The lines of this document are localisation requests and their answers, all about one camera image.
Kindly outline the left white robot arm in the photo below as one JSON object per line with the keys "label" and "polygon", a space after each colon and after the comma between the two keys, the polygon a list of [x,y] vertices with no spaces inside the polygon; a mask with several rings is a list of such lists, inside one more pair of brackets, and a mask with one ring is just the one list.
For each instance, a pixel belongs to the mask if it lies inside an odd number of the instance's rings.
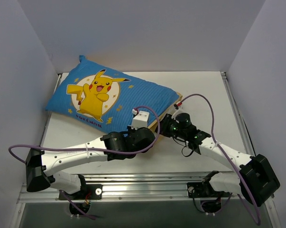
{"label": "left white robot arm", "polygon": [[32,148],[25,161],[27,191],[53,188],[82,199],[87,192],[84,177],[68,174],[65,169],[91,162],[134,158],[151,148],[155,138],[150,129],[142,127],[111,132],[90,142],[55,151]]}

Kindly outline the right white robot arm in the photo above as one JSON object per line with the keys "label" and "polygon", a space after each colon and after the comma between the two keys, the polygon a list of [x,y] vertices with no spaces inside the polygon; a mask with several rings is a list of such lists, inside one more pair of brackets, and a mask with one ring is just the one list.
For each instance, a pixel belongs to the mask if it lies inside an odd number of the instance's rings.
{"label": "right white robot arm", "polygon": [[209,157],[232,171],[214,171],[206,178],[201,186],[207,196],[221,191],[230,192],[260,207],[280,188],[280,182],[265,156],[252,156],[215,141],[209,133],[191,123],[188,113],[180,113],[176,117],[166,114],[160,122],[160,133],[168,138],[181,139],[193,152]]}

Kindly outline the blue Pikachu pillowcase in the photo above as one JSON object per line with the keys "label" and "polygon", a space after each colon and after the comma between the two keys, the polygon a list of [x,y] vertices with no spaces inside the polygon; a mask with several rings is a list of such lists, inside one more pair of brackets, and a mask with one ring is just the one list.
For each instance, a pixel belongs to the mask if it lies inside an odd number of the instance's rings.
{"label": "blue Pikachu pillowcase", "polygon": [[153,109],[161,117],[181,99],[171,88],[127,75],[79,56],[46,110],[70,116],[104,133],[126,130],[132,109]]}

